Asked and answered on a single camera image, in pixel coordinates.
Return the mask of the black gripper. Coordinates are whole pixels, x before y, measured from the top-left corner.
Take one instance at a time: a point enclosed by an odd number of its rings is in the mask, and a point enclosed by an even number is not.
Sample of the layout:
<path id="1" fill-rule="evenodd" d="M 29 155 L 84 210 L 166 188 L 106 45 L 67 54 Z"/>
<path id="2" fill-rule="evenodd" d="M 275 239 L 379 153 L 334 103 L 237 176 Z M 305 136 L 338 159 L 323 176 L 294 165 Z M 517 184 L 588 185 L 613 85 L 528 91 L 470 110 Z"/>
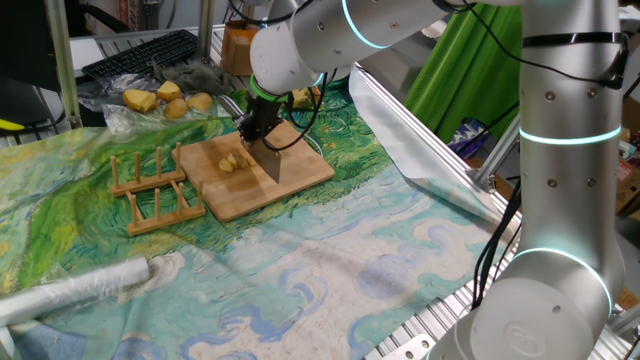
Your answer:
<path id="1" fill-rule="evenodd" d="M 259 143 L 283 122 L 279 116 L 280 102 L 269 101 L 261 97 L 247 98 L 247 113 L 237 118 L 240 137 L 247 143 Z"/>

